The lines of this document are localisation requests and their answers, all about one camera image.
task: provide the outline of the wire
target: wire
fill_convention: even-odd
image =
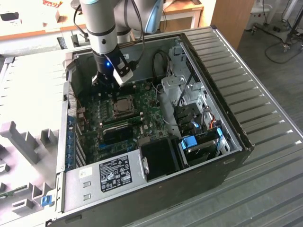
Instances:
[[[205,110],[206,110],[207,108],[209,108],[208,105],[206,105],[206,106],[204,106],[204,107],[202,108],[202,122],[201,122],[201,127],[202,127],[202,128],[203,128],[203,125],[204,125]]]
[[[164,10],[162,10],[162,11],[163,11],[163,15],[164,15],[164,22],[163,22],[163,31],[162,31],[162,33],[164,33],[165,30],[166,30],[166,28],[167,28],[167,18],[166,18],[165,11]]]
[[[87,39],[87,37],[89,36],[89,34],[87,34],[86,32],[84,32],[77,24],[76,24],[76,16],[77,16],[77,13],[79,11],[81,7],[81,4],[78,5],[78,7],[76,8],[75,10],[75,13],[74,13],[74,25],[77,27],[77,29],[84,35],[84,38]]]
[[[209,124],[209,128],[212,129],[213,128],[213,123],[215,121],[215,117],[214,117],[214,115],[212,113],[210,113],[210,115],[213,117],[213,119],[212,119],[212,121]]]
[[[70,96],[75,97],[75,99],[76,99],[77,102],[79,103],[80,108],[82,109],[82,105],[81,105],[79,99],[78,99],[75,95],[73,95],[72,93],[69,93],[69,94],[70,94]],[[84,118],[85,123],[88,124],[88,121],[86,120],[86,118],[85,118],[85,116],[84,116],[84,113],[83,113],[83,118]]]
[[[186,87],[189,85],[189,82],[191,81],[193,75],[194,75],[194,73],[193,73],[193,70],[192,70],[191,73],[190,73],[190,76],[189,76],[188,80],[186,81],[185,87],[183,88],[183,91],[182,91],[182,93],[180,95],[180,98],[178,100],[178,106],[180,106],[181,100],[182,100],[182,98],[183,98],[183,96],[185,94],[185,91],[186,91]]]
[[[162,117],[162,120],[163,120],[166,124],[168,124],[168,125],[171,125],[171,126],[178,126],[177,124],[171,124],[171,123],[169,123],[168,121],[166,121],[166,120],[164,119],[164,117]]]
[[[269,55],[268,55],[267,52],[268,52],[268,50],[269,50],[270,48],[272,48],[272,47],[274,47],[274,46],[277,46],[277,45],[279,45],[279,44],[281,44],[281,42],[278,42],[278,43],[276,43],[276,44],[273,44],[273,45],[269,46],[269,47],[266,48],[266,50],[264,51],[265,56],[266,56],[269,60],[271,60],[272,62],[274,62],[274,63],[277,63],[277,64],[285,64],[285,63],[289,62],[291,59],[293,59],[295,56],[299,55],[299,54],[302,52],[302,50],[300,50],[298,53],[296,53],[295,55],[293,55],[292,57],[290,57],[289,59],[287,59],[287,60],[285,60],[285,61],[275,61],[275,60],[273,60],[273,59],[271,59],[271,58],[269,57]]]
[[[153,88],[156,90],[157,93],[163,93],[163,91],[158,90],[158,86],[162,84],[158,84],[156,87],[153,85],[153,83],[151,83],[151,85],[153,86]]]
[[[139,62],[141,61],[142,57],[143,57],[143,54],[144,54],[144,49],[145,49],[145,37],[144,37],[143,24],[142,24],[142,19],[141,19],[140,12],[139,12],[138,7],[137,7],[137,5],[136,5],[136,3],[135,3],[134,0],[132,0],[132,3],[133,3],[134,10],[135,10],[135,12],[136,12],[136,15],[137,15],[137,17],[138,17],[138,19],[139,19],[140,26],[141,26],[141,35],[140,35],[140,38],[139,38],[139,39],[141,39],[141,36],[142,36],[142,43],[143,43],[142,53],[141,53],[139,59],[137,60],[137,63],[139,63]]]
[[[157,100],[157,103],[159,102],[159,100],[158,100],[158,93],[163,93],[164,91],[159,91],[158,90],[158,87],[160,86],[160,85],[162,85],[162,84],[158,84],[156,87],[154,86],[154,84],[153,83],[151,83],[151,85],[153,86],[153,88],[156,90],[156,100]]]
[[[283,14],[285,13],[285,11],[286,11],[286,9],[287,9],[287,7],[288,7],[289,2],[290,2],[290,0],[288,0],[288,2],[287,2],[287,4],[286,4],[286,7],[285,7],[285,9],[284,9],[284,11],[283,11],[283,13],[281,14],[281,20],[282,20],[282,21],[284,21],[284,20],[283,20]]]
[[[265,17],[266,25],[268,25],[268,22],[267,22],[267,17],[266,17],[266,15],[265,15],[265,10],[264,10],[264,0],[263,0],[262,7],[263,7],[263,13],[264,13],[264,17]]]
[[[261,27],[258,27],[258,26],[255,26],[255,27],[256,27],[257,29],[261,30],[262,32],[266,33],[267,35],[271,35],[271,36],[273,36],[273,37],[279,39],[283,44],[287,44],[287,43],[285,43],[285,42],[283,41],[283,39],[280,38],[279,36],[276,36],[276,35],[274,35],[274,34],[271,34],[270,32],[264,30],[264,29],[261,28]]]
[[[215,148],[214,152],[216,152],[216,150],[218,150],[218,146],[219,146],[219,144],[220,144],[220,141],[221,141],[222,136],[223,136],[223,135],[220,136],[219,141],[217,142],[217,145],[216,145],[216,148]]]
[[[169,61],[170,61],[170,57],[169,55],[164,52],[163,50],[157,50],[156,53],[153,55],[152,57],[152,61],[151,61],[151,69],[152,69],[152,77],[154,78],[154,80],[157,79],[157,75],[156,75],[156,69],[155,69],[155,60],[156,60],[156,55],[160,54],[162,59],[163,59],[163,70],[165,71],[165,66],[169,67]]]

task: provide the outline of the warning label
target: warning label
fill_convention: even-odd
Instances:
[[[102,163],[99,166],[102,192],[133,182],[128,156]]]

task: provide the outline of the wooden shelf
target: wooden shelf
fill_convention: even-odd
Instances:
[[[20,17],[26,15],[20,26],[8,29],[0,30],[0,40],[24,38],[34,35],[45,35],[49,33],[58,33],[64,31],[76,30],[76,26],[73,23],[74,9],[70,6],[70,1],[64,1],[64,3],[59,7],[60,19],[58,23],[54,24],[44,24],[37,21],[37,16],[31,15],[27,17],[29,12],[39,12],[40,1],[32,0],[31,10],[24,10],[19,7]],[[191,0],[177,0],[169,7],[165,9],[167,15],[178,14],[184,12],[190,12],[193,10],[203,10],[202,5],[195,5]],[[85,20],[83,15],[78,15],[76,17],[76,23],[81,27],[85,28]]]

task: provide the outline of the floor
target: floor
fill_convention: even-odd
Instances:
[[[275,0],[265,0],[265,4],[273,4],[274,2]],[[273,18],[273,22],[281,20],[281,14],[287,2],[288,0],[282,1],[279,10]],[[291,24],[295,20],[302,5],[303,0],[299,0],[289,18]],[[265,57],[264,50],[276,42],[278,42],[277,39],[262,31],[257,31],[255,35],[251,35],[250,32],[244,32],[238,53],[298,127],[303,130],[303,52],[288,63],[273,63]],[[273,59],[283,61],[297,53],[299,47],[300,44],[297,43],[293,45],[287,53],[283,53],[282,46],[277,45],[270,50],[269,54]],[[2,41],[0,42],[0,50],[1,54],[4,55],[0,55],[0,69],[2,68],[5,57],[22,56],[59,49],[60,47],[55,37],[52,36],[49,36],[47,40],[44,37],[36,36],[30,40]]]

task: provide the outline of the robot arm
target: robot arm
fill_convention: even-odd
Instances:
[[[141,15],[144,32],[154,33],[160,23],[163,0],[134,0]],[[97,74],[114,77],[123,86],[138,62],[128,63],[117,45],[119,28],[141,29],[133,0],[80,0],[86,28],[97,63]]]

